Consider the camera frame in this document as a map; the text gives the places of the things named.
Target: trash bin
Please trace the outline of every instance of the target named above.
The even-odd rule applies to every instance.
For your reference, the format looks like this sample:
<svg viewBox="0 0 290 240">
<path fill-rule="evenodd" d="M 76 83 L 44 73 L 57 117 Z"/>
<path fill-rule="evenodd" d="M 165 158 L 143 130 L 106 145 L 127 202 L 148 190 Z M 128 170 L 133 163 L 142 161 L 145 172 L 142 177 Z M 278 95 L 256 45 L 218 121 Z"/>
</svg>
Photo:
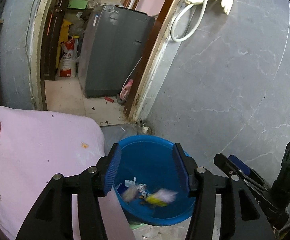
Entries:
<svg viewBox="0 0 290 240">
<path fill-rule="evenodd" d="M 125 179 L 147 185 L 149 192 L 165 188 L 178 192 L 176 200 L 165 207 L 142 205 L 137 198 L 129 203 L 123 201 L 116 191 L 118 200 L 130 224 L 171 226 L 192 215 L 195 198 L 188 198 L 180 186 L 172 158 L 173 143 L 150 135 L 136 135 L 119 142 L 122 158 L 114 185 L 124 184 Z"/>
</svg>

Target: tiled floor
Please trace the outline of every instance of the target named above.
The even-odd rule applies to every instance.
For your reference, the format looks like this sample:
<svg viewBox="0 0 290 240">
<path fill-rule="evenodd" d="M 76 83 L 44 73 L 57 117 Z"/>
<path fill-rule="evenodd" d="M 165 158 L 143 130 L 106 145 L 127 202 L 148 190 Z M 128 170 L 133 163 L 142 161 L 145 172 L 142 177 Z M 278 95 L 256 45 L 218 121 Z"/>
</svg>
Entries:
<svg viewBox="0 0 290 240">
<path fill-rule="evenodd" d="M 46 103 L 49 111 L 83 115 L 94 119 L 99 126 L 128 123 L 124 118 L 124 107 L 101 98 L 85 98 L 78 77 L 56 77 L 56 81 L 45 81 Z"/>
</svg>

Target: green folder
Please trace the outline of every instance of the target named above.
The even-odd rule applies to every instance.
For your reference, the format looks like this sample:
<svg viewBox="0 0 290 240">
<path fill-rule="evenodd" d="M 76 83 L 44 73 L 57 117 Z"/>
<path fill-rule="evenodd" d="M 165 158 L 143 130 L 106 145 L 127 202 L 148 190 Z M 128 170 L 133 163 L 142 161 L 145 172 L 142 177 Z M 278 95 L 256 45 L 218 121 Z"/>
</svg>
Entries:
<svg viewBox="0 0 290 240">
<path fill-rule="evenodd" d="M 86 0 L 70 0 L 68 4 L 68 8 L 71 9 L 85 9 L 87 5 Z"/>
</svg>

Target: white hose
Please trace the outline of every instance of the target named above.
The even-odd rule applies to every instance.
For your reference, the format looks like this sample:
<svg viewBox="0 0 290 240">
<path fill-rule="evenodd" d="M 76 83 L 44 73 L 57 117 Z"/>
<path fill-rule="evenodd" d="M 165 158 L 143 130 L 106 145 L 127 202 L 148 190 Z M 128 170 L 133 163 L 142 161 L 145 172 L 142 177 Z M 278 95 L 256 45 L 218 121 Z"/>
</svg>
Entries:
<svg viewBox="0 0 290 240">
<path fill-rule="evenodd" d="M 181 41 L 185 41 L 185 40 L 187 40 L 190 36 L 192 36 L 193 35 L 193 33 L 197 30 L 197 28 L 198 28 L 198 26 L 199 26 L 199 24 L 200 24 L 200 22 L 201 22 L 201 19 L 203 18 L 203 16 L 204 16 L 204 13 L 205 13 L 205 9 L 206 9 L 206 5 L 207 5 L 207 1 L 208 0 L 204 0 L 204 2 L 203 2 L 203 6 L 202 6 L 202 8 L 201 8 L 201 12 L 200 12 L 200 16 L 199 16 L 199 19 L 198 19 L 198 21 L 197 21 L 197 23 L 195 24 L 195 26 L 194 26 L 194 28 L 186 35 L 186 36 L 184 36 L 183 38 L 180 38 L 180 39 L 178 39 L 178 38 L 176 38 L 175 37 L 175 29 L 176 29 L 176 26 L 177 26 L 177 23 L 178 23 L 178 21 L 180 20 L 180 18 L 184 15 L 184 13 L 185 12 L 187 12 L 190 8 L 192 8 L 193 6 L 194 6 L 194 4 L 189 4 L 189 5 L 187 5 L 179 14 L 178 14 L 178 16 L 175 18 L 175 20 L 174 20 L 174 22 L 173 22 L 173 24 L 172 24 L 172 26 L 171 26 L 171 29 L 170 29 L 170 36 L 171 36 L 171 38 L 172 38 L 172 40 L 173 41 L 175 41 L 175 42 L 181 42 Z"/>
</svg>

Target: door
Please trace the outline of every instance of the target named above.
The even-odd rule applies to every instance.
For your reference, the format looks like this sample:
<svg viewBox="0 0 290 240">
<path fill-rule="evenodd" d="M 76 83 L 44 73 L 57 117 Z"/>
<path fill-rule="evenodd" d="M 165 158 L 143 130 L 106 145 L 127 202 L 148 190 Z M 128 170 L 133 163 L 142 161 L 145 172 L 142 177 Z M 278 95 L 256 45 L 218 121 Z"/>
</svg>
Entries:
<svg viewBox="0 0 290 240">
<path fill-rule="evenodd" d="M 41 73 L 45 80 L 55 80 L 58 39 L 69 0 L 52 0 L 44 27 L 41 49 Z"/>
</svg>

